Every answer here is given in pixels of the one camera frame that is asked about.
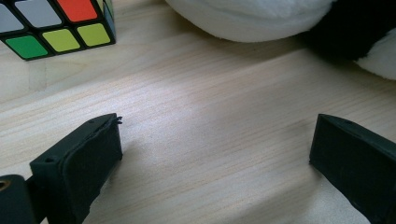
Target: wood grain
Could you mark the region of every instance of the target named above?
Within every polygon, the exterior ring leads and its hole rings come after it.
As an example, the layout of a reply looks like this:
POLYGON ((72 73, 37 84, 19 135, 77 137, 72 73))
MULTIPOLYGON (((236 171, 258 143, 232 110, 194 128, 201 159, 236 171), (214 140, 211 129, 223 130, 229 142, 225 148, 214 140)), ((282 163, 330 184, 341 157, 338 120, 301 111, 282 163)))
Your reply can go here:
POLYGON ((300 36, 241 44, 160 0, 114 0, 118 43, 23 62, 0 45, 0 175, 116 112, 124 158, 85 223, 368 223, 308 164, 318 113, 396 141, 395 82, 300 36))

